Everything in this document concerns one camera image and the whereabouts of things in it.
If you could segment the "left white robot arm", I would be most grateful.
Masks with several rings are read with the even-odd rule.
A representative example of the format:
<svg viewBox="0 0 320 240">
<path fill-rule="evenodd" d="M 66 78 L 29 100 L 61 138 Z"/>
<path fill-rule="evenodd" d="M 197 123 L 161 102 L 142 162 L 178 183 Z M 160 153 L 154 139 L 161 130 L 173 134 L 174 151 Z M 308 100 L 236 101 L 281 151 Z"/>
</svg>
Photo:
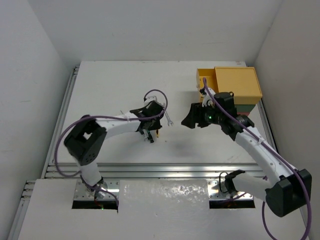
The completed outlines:
<svg viewBox="0 0 320 240">
<path fill-rule="evenodd" d="M 150 143 L 154 142 L 151 132 L 158 131 L 166 106 L 151 100 L 144 107 L 130 110 L 122 116 L 98 120 L 85 115 L 64 139 L 64 146 L 75 159 L 80 178 L 88 191 L 103 196 L 107 193 L 107 184 L 101 176 L 96 158 L 106 139 L 124 133 L 138 132 Z"/>
</svg>

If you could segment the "green drawer box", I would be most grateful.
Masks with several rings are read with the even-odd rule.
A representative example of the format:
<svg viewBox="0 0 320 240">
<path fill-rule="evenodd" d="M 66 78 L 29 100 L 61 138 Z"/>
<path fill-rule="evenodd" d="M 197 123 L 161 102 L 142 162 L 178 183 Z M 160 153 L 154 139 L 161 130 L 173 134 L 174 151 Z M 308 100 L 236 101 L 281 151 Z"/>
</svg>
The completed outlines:
<svg viewBox="0 0 320 240">
<path fill-rule="evenodd" d="M 255 108 L 255 104 L 236 104 L 235 108 L 239 115 L 248 116 L 251 111 Z"/>
</svg>

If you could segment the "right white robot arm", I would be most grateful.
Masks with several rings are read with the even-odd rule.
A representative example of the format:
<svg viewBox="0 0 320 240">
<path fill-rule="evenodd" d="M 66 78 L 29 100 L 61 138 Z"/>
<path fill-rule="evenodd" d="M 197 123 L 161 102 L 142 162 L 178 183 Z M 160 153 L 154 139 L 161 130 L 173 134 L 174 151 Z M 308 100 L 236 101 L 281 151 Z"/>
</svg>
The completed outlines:
<svg viewBox="0 0 320 240">
<path fill-rule="evenodd" d="M 249 193 L 265 201 L 278 217 L 310 203 L 312 176 L 306 170 L 297 170 L 280 156 L 261 136 L 255 124 L 238 114 L 232 92 L 215 93 L 201 89 L 203 100 L 191 104 L 190 111 L 181 122 L 190 129 L 219 125 L 221 130 L 241 146 L 261 167 L 267 180 L 255 179 L 245 170 L 228 173 L 219 182 L 219 191 L 227 196 L 237 192 Z"/>
</svg>

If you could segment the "thick green black screwdriver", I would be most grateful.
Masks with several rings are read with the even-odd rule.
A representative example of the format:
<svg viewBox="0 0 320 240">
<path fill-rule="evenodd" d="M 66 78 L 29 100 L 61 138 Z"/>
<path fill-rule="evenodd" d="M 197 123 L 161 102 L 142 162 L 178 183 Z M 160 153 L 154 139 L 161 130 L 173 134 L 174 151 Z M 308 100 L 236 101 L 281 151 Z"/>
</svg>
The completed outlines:
<svg viewBox="0 0 320 240">
<path fill-rule="evenodd" d="M 150 143 L 154 143 L 154 139 L 153 136 L 151 134 L 151 132 L 149 130 L 146 131 L 147 132 L 147 139 Z"/>
</svg>

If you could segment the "red bottom drawer box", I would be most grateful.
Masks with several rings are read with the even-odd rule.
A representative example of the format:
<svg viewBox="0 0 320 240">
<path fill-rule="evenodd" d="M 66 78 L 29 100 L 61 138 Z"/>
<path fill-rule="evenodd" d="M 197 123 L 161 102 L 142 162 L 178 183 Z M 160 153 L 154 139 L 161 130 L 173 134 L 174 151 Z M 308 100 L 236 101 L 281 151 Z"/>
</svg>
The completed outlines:
<svg viewBox="0 0 320 240">
<path fill-rule="evenodd" d="M 247 117 L 248 117 L 248 116 L 250 115 L 250 112 L 239 112 L 239 111 L 238 111 L 237 114 L 238 114 L 238 115 L 244 115 L 244 116 L 247 116 Z"/>
</svg>

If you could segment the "yellow top drawer box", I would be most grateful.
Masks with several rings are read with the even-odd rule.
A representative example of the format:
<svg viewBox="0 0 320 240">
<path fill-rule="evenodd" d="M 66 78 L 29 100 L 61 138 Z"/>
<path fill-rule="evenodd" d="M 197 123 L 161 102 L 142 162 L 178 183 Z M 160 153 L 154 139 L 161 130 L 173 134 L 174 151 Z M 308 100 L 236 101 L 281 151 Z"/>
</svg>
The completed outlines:
<svg viewBox="0 0 320 240">
<path fill-rule="evenodd" d="M 204 88 L 203 79 L 215 93 L 233 92 L 237 105 L 256 105 L 263 96 L 254 67 L 198 68 L 196 86 L 199 90 Z"/>
</svg>

